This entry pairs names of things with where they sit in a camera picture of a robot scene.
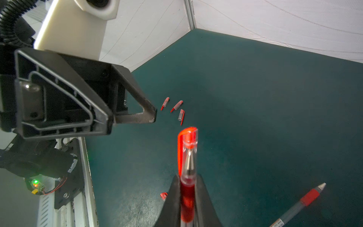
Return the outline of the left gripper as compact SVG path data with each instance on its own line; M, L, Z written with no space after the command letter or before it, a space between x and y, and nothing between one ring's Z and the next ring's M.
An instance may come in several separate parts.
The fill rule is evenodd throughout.
M1 45L1 129L24 139L108 135L125 113L121 72L106 62Z

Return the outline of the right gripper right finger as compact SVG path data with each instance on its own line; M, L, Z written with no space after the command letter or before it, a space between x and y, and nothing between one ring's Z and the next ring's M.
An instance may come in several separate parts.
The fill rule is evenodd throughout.
M216 213L206 188L204 179L197 174L195 184L195 220L196 227L222 227L222 223Z

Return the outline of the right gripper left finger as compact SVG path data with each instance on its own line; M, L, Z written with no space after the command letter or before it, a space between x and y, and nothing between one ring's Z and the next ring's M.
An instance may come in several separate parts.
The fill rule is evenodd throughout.
M170 185L167 198L164 202L160 215L154 224L154 227L180 227L180 204L180 178L178 175L175 175Z

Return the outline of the red pen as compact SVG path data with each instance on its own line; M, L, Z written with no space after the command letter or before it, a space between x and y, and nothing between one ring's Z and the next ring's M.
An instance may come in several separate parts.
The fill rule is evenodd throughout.
M197 148L185 152L181 181L181 227L193 227L195 215L195 184L197 179Z
M304 195L295 205L293 205L287 212L285 212L279 219L270 225L270 227L283 227L292 218L299 214L305 207L308 207L313 201L315 201L321 192L326 187L326 183L322 183L317 187L311 189L306 195Z

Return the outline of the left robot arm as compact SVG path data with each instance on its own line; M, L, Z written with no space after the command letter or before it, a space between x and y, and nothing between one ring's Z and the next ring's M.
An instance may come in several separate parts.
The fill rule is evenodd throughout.
M53 1L38 38L36 1L1 1L1 168L40 197L39 227L96 227L85 137L149 124L157 110L131 72L99 60L119 1Z

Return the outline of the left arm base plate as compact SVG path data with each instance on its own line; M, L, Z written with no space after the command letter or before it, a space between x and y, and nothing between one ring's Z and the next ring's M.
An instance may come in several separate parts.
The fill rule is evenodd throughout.
M54 208L56 210L73 201L83 191L85 185L79 139L70 140L66 146L69 147L66 153L74 155L77 161L72 172L66 175L65 183L54 193Z

